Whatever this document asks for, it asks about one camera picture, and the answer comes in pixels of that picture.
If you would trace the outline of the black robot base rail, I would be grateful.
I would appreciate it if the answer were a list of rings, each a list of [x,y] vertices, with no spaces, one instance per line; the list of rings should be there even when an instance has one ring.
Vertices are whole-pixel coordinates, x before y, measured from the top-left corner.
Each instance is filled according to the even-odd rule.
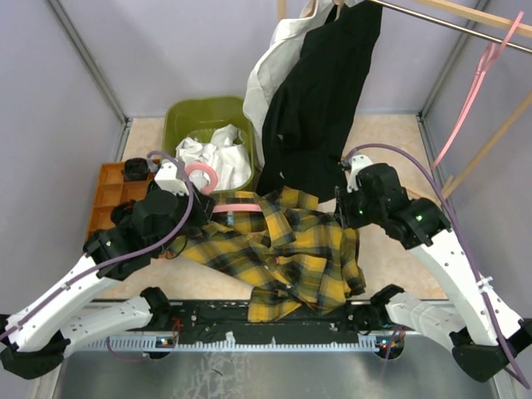
[[[360,335],[392,327],[384,312],[369,302],[349,301],[330,313],[319,315],[302,306],[289,315],[268,322],[250,322],[251,302],[185,300],[172,303],[170,318],[157,328],[141,332],[176,334],[180,344],[221,342],[232,333],[238,344],[357,343]]]

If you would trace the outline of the yellow plaid shirt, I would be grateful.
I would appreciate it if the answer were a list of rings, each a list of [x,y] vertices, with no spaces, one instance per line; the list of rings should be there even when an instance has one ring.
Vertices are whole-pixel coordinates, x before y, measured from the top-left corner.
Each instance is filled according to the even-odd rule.
[[[277,321],[302,306],[325,315],[364,293],[358,233],[319,211],[317,197],[284,187],[265,196],[238,191],[219,204],[260,209],[185,226],[170,249],[251,285],[251,323]]]

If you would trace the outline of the white collared shirt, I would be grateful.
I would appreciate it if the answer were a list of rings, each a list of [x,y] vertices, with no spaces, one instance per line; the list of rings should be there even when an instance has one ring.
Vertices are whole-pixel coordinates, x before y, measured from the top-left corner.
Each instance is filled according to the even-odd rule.
[[[233,125],[216,129],[209,140],[202,143],[198,138],[186,137],[175,148],[175,156],[185,165],[202,163],[217,175],[215,191],[235,190],[246,184],[252,175],[249,153],[242,140],[243,132]]]

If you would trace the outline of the pink plastic hanger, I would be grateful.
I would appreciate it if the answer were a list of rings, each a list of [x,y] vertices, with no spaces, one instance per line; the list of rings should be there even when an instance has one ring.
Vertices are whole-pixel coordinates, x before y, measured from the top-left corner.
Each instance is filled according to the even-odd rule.
[[[524,14],[524,11],[520,11],[517,14],[516,18],[512,21],[510,28],[508,29],[504,39],[500,44],[495,44],[491,42],[486,46],[485,50],[483,51],[475,69],[475,75],[473,76],[470,89],[461,107],[461,111],[456,119],[456,123],[454,124],[453,129],[446,140],[446,143],[443,145],[440,153],[432,163],[433,170],[444,159],[447,151],[451,148],[454,140],[460,133],[460,130],[463,124],[465,123],[466,118],[470,113],[470,109],[472,108],[475,99],[480,91],[487,72],[490,70],[494,62],[500,57],[500,54],[504,51],[504,49],[508,46],[510,39],[514,36],[517,27],[521,23]]]

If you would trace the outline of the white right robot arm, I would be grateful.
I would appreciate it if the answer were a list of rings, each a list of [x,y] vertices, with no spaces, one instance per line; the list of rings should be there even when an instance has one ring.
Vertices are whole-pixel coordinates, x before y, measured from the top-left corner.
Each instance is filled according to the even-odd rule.
[[[335,215],[341,226],[375,224],[418,259],[443,288],[454,313],[390,284],[371,298],[372,321],[395,324],[430,338],[451,352],[472,379],[486,382],[531,344],[531,321],[476,276],[449,219],[428,198],[410,199],[397,171],[365,155],[344,161],[347,185],[337,189]]]

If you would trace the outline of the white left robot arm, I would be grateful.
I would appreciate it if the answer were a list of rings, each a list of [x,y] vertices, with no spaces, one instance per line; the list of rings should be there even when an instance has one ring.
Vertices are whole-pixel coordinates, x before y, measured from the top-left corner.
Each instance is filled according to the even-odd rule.
[[[207,224],[215,201],[195,191],[174,195],[149,192],[120,206],[114,227],[96,230],[83,246],[76,265],[34,303],[1,316],[3,368],[26,380],[59,366],[76,350],[131,329],[161,330],[173,319],[169,299],[157,287],[114,307],[79,315],[108,288],[165,254],[188,228]]]

